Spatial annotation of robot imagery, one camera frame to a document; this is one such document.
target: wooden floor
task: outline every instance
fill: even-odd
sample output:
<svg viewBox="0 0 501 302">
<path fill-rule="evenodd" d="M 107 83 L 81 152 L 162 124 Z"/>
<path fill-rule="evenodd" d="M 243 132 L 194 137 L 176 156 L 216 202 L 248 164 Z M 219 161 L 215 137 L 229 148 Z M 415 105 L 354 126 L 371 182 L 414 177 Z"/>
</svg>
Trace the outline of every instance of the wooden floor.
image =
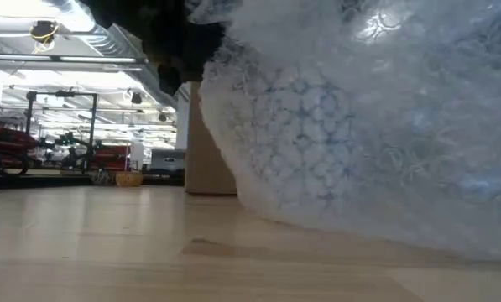
<svg viewBox="0 0 501 302">
<path fill-rule="evenodd" d="M 501 263 L 261 220 L 180 188 L 0 191 L 0 301 L 501 301 Z"/>
</svg>

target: tire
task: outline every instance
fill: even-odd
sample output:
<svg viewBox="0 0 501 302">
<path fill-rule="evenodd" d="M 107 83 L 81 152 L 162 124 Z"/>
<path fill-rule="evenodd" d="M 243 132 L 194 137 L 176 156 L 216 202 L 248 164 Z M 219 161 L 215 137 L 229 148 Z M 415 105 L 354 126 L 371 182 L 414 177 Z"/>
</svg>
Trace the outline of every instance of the tire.
<svg viewBox="0 0 501 302">
<path fill-rule="evenodd" d="M 3 163 L 3 158 L 11 159 L 13 162 L 18 163 L 18 168 L 12 168 L 12 169 L 19 169 L 19 172 L 15 173 L 12 171 L 8 171 L 5 164 Z M 29 170 L 29 158 L 26 155 L 15 154 L 8 151 L 0 151 L 0 176 L 19 177 L 25 175 L 28 170 Z"/>
</svg>

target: plastic bag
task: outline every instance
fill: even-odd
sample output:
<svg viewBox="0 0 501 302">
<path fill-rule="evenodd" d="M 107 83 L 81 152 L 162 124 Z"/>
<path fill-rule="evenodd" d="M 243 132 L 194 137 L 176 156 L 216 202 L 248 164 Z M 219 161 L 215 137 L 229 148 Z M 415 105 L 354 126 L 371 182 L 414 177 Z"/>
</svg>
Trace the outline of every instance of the plastic bag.
<svg viewBox="0 0 501 302">
<path fill-rule="evenodd" d="M 501 1 L 248 0 L 202 113 L 276 221 L 501 258 Z"/>
</svg>

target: cardboard box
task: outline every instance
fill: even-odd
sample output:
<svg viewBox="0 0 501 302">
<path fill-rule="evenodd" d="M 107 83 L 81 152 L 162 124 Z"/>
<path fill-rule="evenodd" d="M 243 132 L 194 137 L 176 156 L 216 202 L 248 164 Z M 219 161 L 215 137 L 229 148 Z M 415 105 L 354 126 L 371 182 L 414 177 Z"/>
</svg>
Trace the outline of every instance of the cardboard box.
<svg viewBox="0 0 501 302">
<path fill-rule="evenodd" d="M 232 172 L 201 117 L 199 89 L 199 83 L 192 83 L 185 190 L 195 195 L 235 195 L 237 189 Z"/>
</svg>

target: basket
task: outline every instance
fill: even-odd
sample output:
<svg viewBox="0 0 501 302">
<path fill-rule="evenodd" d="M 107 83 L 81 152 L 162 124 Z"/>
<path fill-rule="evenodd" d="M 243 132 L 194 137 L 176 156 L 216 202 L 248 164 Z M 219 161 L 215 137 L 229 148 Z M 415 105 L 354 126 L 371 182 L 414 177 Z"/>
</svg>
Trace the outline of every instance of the basket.
<svg viewBox="0 0 501 302">
<path fill-rule="evenodd" d="M 136 172 L 117 172 L 116 185 L 118 187 L 138 187 L 142 185 L 143 176 Z"/>
</svg>

